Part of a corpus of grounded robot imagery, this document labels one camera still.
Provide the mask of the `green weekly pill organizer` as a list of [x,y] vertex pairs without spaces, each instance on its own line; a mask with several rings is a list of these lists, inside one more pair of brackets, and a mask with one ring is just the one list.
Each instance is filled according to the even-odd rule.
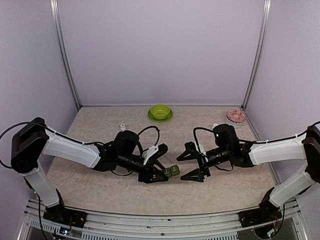
[[180,175],[180,169],[177,164],[167,167],[163,170],[166,177],[171,178]]

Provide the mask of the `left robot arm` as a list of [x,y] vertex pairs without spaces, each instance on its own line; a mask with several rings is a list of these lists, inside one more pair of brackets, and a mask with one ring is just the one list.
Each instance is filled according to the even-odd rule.
[[11,141],[11,167],[21,174],[29,187],[50,208],[50,214],[63,223],[70,218],[70,211],[64,207],[62,197],[54,189],[44,173],[39,157],[41,155],[62,158],[81,164],[98,172],[114,171],[117,167],[138,174],[140,183],[167,182],[165,167],[158,160],[168,151],[164,143],[143,150],[139,134],[124,130],[114,140],[82,142],[68,137],[45,124],[37,117],[23,122]]

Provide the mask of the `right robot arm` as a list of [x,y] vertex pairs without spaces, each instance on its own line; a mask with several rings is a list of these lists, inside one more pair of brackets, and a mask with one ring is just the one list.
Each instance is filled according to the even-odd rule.
[[287,200],[303,193],[320,181],[320,131],[315,124],[299,134],[271,141],[248,141],[238,138],[235,128],[219,124],[210,130],[216,148],[205,151],[196,139],[185,143],[179,162],[196,160],[198,168],[181,176],[183,181],[203,182],[210,168],[230,162],[232,167],[252,168],[265,163],[305,160],[303,167],[265,194],[256,210],[256,218],[266,222]]

